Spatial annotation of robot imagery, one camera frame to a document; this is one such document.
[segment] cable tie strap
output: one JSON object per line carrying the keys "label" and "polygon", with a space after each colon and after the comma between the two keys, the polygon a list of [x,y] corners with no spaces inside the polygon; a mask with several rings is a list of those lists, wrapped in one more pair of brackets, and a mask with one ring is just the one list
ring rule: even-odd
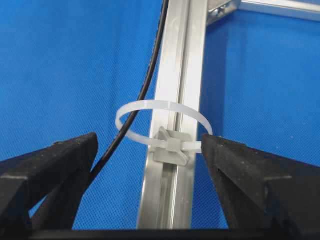
{"label": "cable tie strap", "polygon": [[[115,117],[116,128],[120,130],[121,127],[123,126],[123,123],[121,122],[122,116],[130,112],[139,111],[139,110],[167,110],[167,111],[187,115],[197,120],[200,124],[202,124],[205,127],[205,129],[210,135],[213,135],[213,130],[209,121],[201,113],[183,104],[170,102],[170,101],[163,101],[163,100],[134,101],[122,106],[116,113],[116,117]],[[164,133],[164,131],[166,130],[163,128],[163,129],[160,129],[159,131]],[[129,139],[137,143],[151,146],[154,148],[165,149],[169,152],[202,153],[200,141],[181,141],[177,138],[170,137],[169,135],[166,136],[167,137],[166,140],[161,140],[161,139],[142,136],[131,130],[128,130],[128,132],[126,133],[126,137],[128,137]]]}

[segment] blue cloth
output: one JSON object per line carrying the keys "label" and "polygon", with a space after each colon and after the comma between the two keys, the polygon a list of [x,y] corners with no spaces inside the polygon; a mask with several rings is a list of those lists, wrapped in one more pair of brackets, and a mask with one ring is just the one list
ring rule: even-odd
{"label": "blue cloth", "polygon": [[[96,132],[96,163],[117,109],[140,92],[160,10],[149,0],[0,1],[0,161]],[[316,22],[240,11],[210,26],[201,112],[215,134],[319,165],[319,36]],[[133,129],[147,135],[150,119],[140,112]],[[74,229],[134,229],[145,159],[145,146],[124,139]],[[227,227],[201,156],[192,227]]]}

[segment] white cable tie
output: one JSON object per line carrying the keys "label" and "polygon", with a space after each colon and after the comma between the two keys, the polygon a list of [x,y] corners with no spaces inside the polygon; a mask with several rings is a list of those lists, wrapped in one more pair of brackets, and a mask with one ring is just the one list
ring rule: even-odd
{"label": "white cable tie", "polygon": [[[182,105],[176,102],[163,101],[163,100],[134,101],[122,106],[116,113],[116,117],[115,117],[116,128],[118,130],[122,128],[123,123],[120,120],[122,116],[130,112],[139,111],[139,110],[167,110],[167,111],[184,114],[197,120],[200,124],[202,124],[210,135],[214,134],[209,121],[201,113],[185,105]],[[156,148],[166,149],[168,146],[167,141],[142,136],[131,130],[128,130],[128,132],[126,133],[126,137],[128,137],[129,139],[137,143],[156,147]],[[200,141],[182,142],[181,151],[201,153],[202,152],[201,142]]]}

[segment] aluminum profile slot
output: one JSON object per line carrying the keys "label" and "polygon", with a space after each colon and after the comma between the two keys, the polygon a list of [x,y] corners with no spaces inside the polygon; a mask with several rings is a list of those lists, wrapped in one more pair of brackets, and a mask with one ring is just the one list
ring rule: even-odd
{"label": "aluminum profile slot", "polygon": [[[155,91],[156,100],[199,110],[208,0],[169,2]],[[196,120],[179,113],[154,110],[150,137],[164,127],[197,139]],[[192,154],[186,166],[155,161],[148,150],[137,229],[189,229],[195,178]]]}
{"label": "aluminum profile slot", "polygon": [[242,0],[239,9],[320,22],[317,0]]}

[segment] metal rail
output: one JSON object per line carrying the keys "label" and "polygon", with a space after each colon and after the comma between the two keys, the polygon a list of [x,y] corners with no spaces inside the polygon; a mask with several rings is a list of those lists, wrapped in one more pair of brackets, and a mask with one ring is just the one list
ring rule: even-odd
{"label": "metal rail", "polygon": [[319,0],[242,0],[239,9],[320,22]]}
{"label": "metal rail", "polygon": [[[199,110],[208,0],[169,2],[155,99]],[[197,139],[198,123],[181,114],[154,110],[150,137],[160,127]],[[148,151],[138,229],[188,229],[191,224],[195,159],[186,166],[155,161]]]}

